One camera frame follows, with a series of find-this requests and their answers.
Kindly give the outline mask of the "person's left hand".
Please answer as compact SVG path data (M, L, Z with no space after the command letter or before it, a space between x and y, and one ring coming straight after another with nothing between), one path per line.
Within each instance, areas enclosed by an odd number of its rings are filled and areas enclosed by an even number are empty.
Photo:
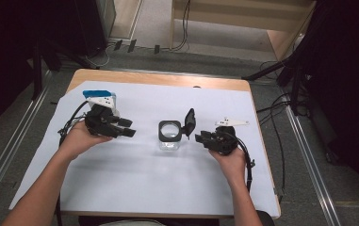
M92 135L86 124L81 121L70 130L57 152L64 159L72 161L91 147L108 142L111 139L112 137Z

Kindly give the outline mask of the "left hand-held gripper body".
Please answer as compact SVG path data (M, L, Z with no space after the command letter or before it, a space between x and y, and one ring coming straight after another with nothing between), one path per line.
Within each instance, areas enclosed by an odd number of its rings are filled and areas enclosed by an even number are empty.
M115 115L114 99L106 97L87 97L90 111L85 116L85 124L92 135L117 137L119 130L114 125Z

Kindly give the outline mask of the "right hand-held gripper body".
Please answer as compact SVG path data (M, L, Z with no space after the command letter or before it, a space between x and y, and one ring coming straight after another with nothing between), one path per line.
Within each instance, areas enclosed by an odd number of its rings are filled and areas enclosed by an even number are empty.
M229 155L235 148L239 148L244 153L248 150L244 142L237 137L235 127L238 125L248 125L247 121L233 120L224 118L216 121L217 126L214 133L210 135L206 148L221 155Z

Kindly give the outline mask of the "metal floor rail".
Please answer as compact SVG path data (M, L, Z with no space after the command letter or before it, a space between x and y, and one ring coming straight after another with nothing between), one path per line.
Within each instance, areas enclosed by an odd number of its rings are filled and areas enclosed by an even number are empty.
M30 102L27 110L25 111L22 119L15 128L13 134L8 140L7 145L5 146L3 152L0 155L0 183L14 157L17 153L18 148L20 147L24 136L26 135L29 127L32 124L32 121L35 119L37 113L39 112L41 105L49 91L51 80L53 79L53 73L48 70L44 75L43 82L44 87L41 90L39 96Z
M294 115L290 107L286 109L286 114L291 124L295 138L297 139L304 164L308 170L309 177L315 189L316 195L318 197L318 202L322 213L326 219L327 225L342 226L335 209L335 204L327 186L324 183L315 157L307 141L306 135L302 129L300 120L297 116Z

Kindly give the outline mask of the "blue and white pouch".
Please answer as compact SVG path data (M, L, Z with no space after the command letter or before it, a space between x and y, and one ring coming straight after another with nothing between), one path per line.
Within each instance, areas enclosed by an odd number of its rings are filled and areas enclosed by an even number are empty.
M119 116L120 112L116 108L116 94L108 90L84 90L83 95L90 107L94 105L109 108L114 115Z

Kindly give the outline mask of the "black metal stand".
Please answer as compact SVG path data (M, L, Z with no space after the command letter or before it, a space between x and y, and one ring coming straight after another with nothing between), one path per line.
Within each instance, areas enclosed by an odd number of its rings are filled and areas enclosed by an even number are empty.
M299 115L298 95L302 77L305 73L309 57L312 55L310 51L313 49L315 38L318 36L319 28L324 24L327 14L328 10L324 8L323 0L318 0L318 3L313 6L312 11L307 14L307 19L310 21L310 25L308 25L303 39L294 51L285 59L277 61L275 64L260 72L248 76L242 76L241 79L254 81L281 69L282 71L276 78L276 84L283 88L290 81L293 81L292 90L289 94L289 106L294 114Z
M42 85L42 67L41 62L44 61L46 66L52 71L59 71L62 64L57 56L57 53L61 53L70 60L79 64L82 68L92 69L92 66L75 55L71 50L58 44L55 41L45 38L44 36L37 36L33 45L33 84L34 90L32 94L32 100L36 100L43 91Z

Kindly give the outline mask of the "clear container with black lid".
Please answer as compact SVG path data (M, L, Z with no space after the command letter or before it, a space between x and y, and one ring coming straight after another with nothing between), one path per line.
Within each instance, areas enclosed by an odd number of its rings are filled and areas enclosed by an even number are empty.
M184 124L180 121L161 121L158 124L159 148L162 151L176 151L180 147L182 136L190 137L196 127L195 111L189 110Z

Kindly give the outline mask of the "light wooden shelf unit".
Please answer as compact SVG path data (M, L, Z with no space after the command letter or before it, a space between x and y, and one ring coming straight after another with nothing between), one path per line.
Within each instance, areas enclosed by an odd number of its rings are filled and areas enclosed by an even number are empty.
M278 60L309 25L317 0L190 0L190 21L265 29Z

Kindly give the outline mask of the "person's clothing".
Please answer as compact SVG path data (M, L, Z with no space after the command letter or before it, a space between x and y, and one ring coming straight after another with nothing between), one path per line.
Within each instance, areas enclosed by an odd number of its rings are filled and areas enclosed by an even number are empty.
M216 218L126 218L86 217L78 218L80 226L220 226Z

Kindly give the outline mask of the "person's right hand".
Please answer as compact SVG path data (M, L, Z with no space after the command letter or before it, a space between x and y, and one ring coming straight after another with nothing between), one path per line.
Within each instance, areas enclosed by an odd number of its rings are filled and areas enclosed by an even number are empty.
M239 148L235 148L228 155L222 155L214 151L210 151L209 153L218 161L220 169L231 188L246 186L246 161L244 152Z

